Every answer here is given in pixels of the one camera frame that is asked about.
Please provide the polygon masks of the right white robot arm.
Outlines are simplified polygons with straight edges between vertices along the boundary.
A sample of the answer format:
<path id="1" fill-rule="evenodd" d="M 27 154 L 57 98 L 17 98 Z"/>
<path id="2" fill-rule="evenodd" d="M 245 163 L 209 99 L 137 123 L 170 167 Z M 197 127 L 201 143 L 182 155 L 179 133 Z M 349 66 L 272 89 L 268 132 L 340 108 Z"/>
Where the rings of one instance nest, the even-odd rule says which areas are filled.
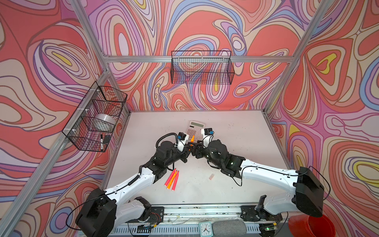
<path id="1" fill-rule="evenodd" d="M 220 140 L 208 143 L 190 142 L 189 150 L 197 159 L 205 158 L 234 182 L 245 179 L 255 180 L 283 191 L 274 196 L 262 195 L 256 212 L 277 215 L 282 212 L 300 211 L 316 218 L 323 215 L 325 188 L 307 167 L 285 170 L 262 165 L 231 154 Z"/>

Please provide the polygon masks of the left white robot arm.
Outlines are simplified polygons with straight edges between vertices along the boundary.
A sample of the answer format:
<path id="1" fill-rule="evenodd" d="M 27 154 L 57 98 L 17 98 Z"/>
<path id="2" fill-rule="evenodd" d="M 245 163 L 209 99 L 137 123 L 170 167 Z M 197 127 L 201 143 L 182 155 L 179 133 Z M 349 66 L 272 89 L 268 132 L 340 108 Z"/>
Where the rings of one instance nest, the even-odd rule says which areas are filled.
<path id="1" fill-rule="evenodd" d="M 151 159 L 139 167 L 137 174 L 106 190 L 93 190 L 80 206 L 75 224 L 87 237 L 107 237 L 123 223 L 149 220 L 152 205 L 135 195 L 162 178 L 171 164 L 178 160 L 186 162 L 191 150 L 190 144 L 162 142 Z"/>

